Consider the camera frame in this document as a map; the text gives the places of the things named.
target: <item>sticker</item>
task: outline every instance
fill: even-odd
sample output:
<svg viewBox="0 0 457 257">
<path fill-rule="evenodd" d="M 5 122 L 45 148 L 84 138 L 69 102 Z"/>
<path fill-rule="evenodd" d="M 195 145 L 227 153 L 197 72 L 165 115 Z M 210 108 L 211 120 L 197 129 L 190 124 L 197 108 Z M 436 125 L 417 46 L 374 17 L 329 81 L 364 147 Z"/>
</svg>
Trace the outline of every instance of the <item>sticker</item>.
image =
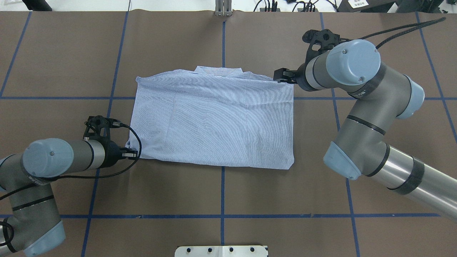
<svg viewBox="0 0 457 257">
<path fill-rule="evenodd" d="M 348 2 L 354 9 L 368 5 L 367 0 L 348 0 Z"/>
</svg>

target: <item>gray metal bracket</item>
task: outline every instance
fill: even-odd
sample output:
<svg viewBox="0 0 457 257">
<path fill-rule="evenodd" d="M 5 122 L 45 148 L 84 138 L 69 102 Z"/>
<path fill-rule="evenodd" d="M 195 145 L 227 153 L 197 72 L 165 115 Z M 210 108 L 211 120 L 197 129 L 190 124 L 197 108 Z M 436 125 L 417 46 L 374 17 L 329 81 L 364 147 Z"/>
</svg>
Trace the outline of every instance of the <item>gray metal bracket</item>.
<svg viewBox="0 0 457 257">
<path fill-rule="evenodd" d="M 232 0 L 216 0 L 216 16 L 232 16 Z"/>
</svg>

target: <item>folded shirt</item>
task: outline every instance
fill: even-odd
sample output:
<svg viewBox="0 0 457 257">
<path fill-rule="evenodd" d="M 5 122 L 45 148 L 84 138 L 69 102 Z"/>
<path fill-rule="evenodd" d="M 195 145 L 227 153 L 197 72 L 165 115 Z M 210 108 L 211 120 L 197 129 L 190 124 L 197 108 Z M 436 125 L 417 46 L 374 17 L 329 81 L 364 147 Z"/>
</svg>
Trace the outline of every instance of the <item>folded shirt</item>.
<svg viewBox="0 0 457 257">
<path fill-rule="evenodd" d="M 130 126 L 141 158 L 288 169 L 293 158 L 293 85 L 198 66 L 137 77 Z M 127 147 L 138 149 L 132 133 Z"/>
</svg>

